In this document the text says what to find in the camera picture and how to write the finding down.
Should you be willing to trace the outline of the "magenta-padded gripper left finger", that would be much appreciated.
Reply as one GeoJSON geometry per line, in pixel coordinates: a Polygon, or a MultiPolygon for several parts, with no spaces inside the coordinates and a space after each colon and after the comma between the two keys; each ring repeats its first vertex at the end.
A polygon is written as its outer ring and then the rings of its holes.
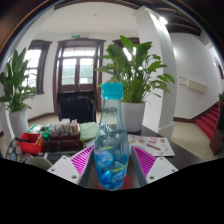
{"type": "Polygon", "coordinates": [[[76,185],[86,185],[91,173],[93,149],[94,147],[90,146],[71,157],[62,156],[48,172],[76,185]]]}

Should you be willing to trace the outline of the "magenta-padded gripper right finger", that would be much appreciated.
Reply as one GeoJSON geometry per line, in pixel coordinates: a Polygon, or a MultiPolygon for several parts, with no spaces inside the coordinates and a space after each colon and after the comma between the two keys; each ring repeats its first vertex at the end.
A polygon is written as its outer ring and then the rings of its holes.
{"type": "Polygon", "coordinates": [[[137,146],[131,147],[131,156],[140,186],[153,183],[178,171],[165,157],[155,157],[137,146]]]}

